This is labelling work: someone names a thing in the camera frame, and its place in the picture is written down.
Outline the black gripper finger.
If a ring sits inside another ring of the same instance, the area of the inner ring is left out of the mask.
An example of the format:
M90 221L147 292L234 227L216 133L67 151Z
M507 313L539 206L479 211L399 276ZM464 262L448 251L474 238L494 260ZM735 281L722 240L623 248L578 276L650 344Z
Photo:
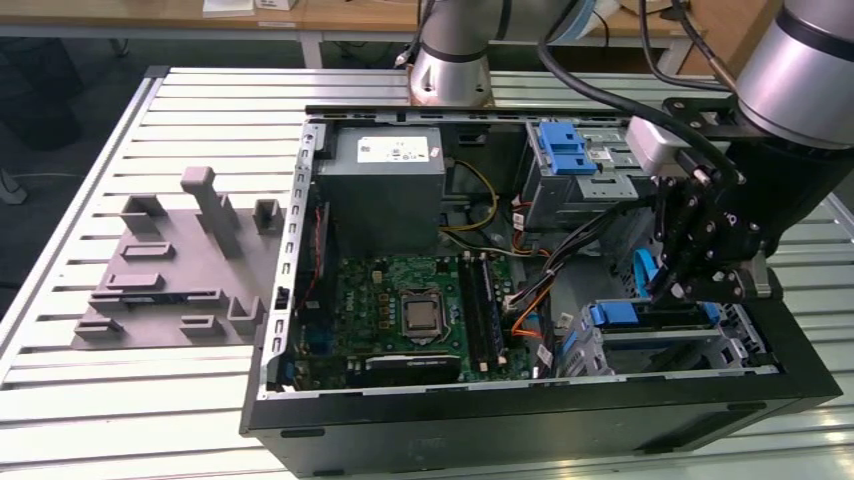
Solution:
M703 271L697 277L697 300L713 303L745 303L781 300L783 287L767 258L759 252L750 260Z
M727 267L719 262L723 229L717 200L726 183L714 175L662 178L655 196L654 238L662 265L647 284L655 306L722 298Z

